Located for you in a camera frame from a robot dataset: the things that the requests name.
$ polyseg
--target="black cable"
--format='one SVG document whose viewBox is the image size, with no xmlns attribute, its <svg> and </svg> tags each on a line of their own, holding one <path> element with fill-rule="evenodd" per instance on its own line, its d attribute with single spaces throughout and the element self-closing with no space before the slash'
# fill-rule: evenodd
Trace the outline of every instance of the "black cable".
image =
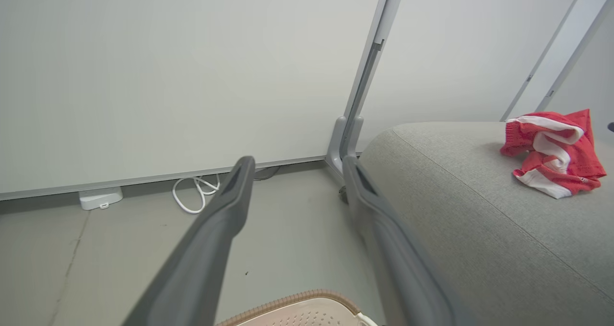
<svg viewBox="0 0 614 326">
<path fill-rule="evenodd" d="M 281 169 L 281 166 L 265 167 L 263 170 L 256 172 L 256 175 L 258 175 L 258 173 L 262 173 L 263 171 L 272 171 L 272 173 L 270 173 L 269 175 L 266 175 L 264 177 L 255 177 L 254 176 L 254 181 L 268 180 L 268 179 L 272 178 L 273 176 L 275 176 L 275 174 L 279 171 L 279 169 Z"/>
</svg>

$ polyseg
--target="red garment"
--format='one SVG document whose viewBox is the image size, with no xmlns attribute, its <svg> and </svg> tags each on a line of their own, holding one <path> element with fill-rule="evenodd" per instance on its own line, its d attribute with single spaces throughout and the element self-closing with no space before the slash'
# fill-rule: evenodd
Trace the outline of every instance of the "red garment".
<svg viewBox="0 0 614 326">
<path fill-rule="evenodd" d="M 518 180 L 556 199 L 601 186 L 605 170 L 595 154 L 588 109 L 566 116 L 537 112 L 505 122 L 501 154 L 531 152 L 513 171 Z"/>
</svg>

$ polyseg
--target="perforated basket surface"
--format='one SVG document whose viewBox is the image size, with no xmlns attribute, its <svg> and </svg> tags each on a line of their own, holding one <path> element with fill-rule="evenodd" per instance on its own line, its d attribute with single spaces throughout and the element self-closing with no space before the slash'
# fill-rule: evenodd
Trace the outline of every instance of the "perforated basket surface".
<svg viewBox="0 0 614 326">
<path fill-rule="evenodd" d="M 377 326 L 339 293 L 314 290 L 264 304 L 217 326 Z"/>
</svg>

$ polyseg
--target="concrete floor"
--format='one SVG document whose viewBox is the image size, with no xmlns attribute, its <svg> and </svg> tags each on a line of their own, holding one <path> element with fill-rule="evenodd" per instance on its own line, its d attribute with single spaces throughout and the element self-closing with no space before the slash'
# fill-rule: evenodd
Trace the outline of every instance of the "concrete floor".
<svg viewBox="0 0 614 326">
<path fill-rule="evenodd" d="M 0 324 L 116 326 L 195 216 L 174 181 L 123 188 L 106 210 L 76 193 L 0 202 Z M 200 201 L 191 182 L 177 194 Z M 254 182 L 248 221 L 233 241 L 216 322 L 278 298 L 331 289 L 378 324 L 383 313 L 364 246 L 323 162 Z"/>
</svg>

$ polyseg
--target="gray sofa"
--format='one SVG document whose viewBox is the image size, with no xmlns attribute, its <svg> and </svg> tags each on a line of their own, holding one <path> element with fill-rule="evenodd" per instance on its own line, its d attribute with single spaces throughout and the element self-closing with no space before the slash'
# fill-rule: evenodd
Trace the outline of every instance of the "gray sofa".
<svg viewBox="0 0 614 326">
<path fill-rule="evenodd" d="M 614 325 L 614 181 L 554 199 L 511 175 L 504 123 L 412 123 L 360 162 L 480 324 Z M 597 142 L 614 174 L 614 148 Z"/>
</svg>

